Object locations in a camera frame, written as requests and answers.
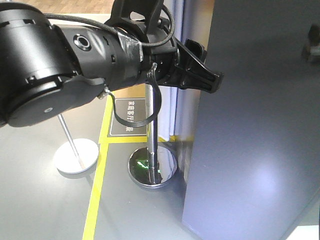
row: circular port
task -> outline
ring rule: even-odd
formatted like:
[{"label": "circular port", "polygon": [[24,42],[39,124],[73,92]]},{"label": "circular port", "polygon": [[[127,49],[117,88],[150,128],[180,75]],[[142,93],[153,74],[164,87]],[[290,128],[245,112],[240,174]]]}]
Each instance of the circular port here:
[{"label": "circular port", "polygon": [[90,51],[91,45],[89,40],[80,34],[76,34],[73,37],[74,44],[83,51]]}]

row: green light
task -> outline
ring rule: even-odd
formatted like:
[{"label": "green light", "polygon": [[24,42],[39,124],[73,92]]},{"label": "green light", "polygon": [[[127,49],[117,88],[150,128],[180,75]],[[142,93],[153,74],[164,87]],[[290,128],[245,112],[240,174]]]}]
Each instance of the green light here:
[{"label": "green light", "polygon": [[148,169],[148,167],[145,166],[145,165],[143,165],[143,163],[141,163],[140,161],[138,161],[137,163],[138,163],[138,165],[140,165],[140,166],[143,167],[144,169]]}]

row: black cable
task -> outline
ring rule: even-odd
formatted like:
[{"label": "black cable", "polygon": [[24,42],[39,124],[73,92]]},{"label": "black cable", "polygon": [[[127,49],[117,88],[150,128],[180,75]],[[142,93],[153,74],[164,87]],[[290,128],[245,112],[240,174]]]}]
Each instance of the black cable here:
[{"label": "black cable", "polygon": [[125,126],[128,126],[128,127],[132,127],[132,128],[139,128],[139,127],[143,127],[143,126],[148,125],[149,123],[151,123],[153,120],[155,120],[157,118],[157,116],[158,116],[158,114],[160,112],[160,109],[161,109],[162,97],[161,97],[160,88],[159,88],[159,86],[157,84],[157,80],[156,80],[156,68],[157,68],[157,64],[153,63],[151,69],[147,72],[147,79],[148,79],[148,82],[150,83],[150,85],[152,86],[153,93],[154,93],[154,104],[155,104],[155,106],[154,106],[153,114],[150,115],[149,117],[147,117],[145,120],[137,121],[137,122],[131,122],[131,121],[127,121],[127,120],[124,120],[123,118],[121,118],[117,114],[116,98],[112,94],[112,92],[109,92],[109,95],[112,98],[114,117],[122,125],[125,125]]},{"label": "black cable", "polygon": [[[161,46],[165,43],[167,43],[172,36],[174,35],[175,32],[175,20],[174,17],[172,16],[170,10],[163,5],[162,10],[165,12],[165,14],[168,16],[169,21],[170,21],[170,32],[166,36],[165,39],[157,42],[141,42],[142,47],[147,47],[147,48],[152,48],[152,47],[158,47]],[[83,24],[88,24],[103,30],[106,30],[112,34],[118,35],[119,31],[117,31],[114,27],[108,26],[106,24],[103,24],[101,22],[92,20],[92,19],[87,19],[84,17],[79,17],[79,16],[70,16],[70,15],[60,15],[60,14],[54,14],[54,13],[45,13],[44,16],[47,19],[56,19],[56,20],[64,20],[64,21],[70,21],[70,22],[77,22],[77,23],[83,23]]]}]

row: chrome base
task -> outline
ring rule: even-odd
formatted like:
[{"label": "chrome base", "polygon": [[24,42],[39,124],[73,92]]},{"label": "chrome base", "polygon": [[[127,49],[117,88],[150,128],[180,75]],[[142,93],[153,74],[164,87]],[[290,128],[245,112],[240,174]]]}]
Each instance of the chrome base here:
[{"label": "chrome base", "polygon": [[156,189],[165,186],[177,170],[177,160],[169,149],[158,146],[157,166],[149,167],[147,147],[137,149],[130,157],[129,175],[139,186]]}]

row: wooden floor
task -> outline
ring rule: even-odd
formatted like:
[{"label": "wooden floor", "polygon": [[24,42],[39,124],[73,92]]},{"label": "wooden floor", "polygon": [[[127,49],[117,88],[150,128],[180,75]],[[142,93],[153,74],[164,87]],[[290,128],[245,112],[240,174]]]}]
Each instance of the wooden floor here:
[{"label": "wooden floor", "polygon": [[20,0],[55,14],[110,14],[114,0]]}]

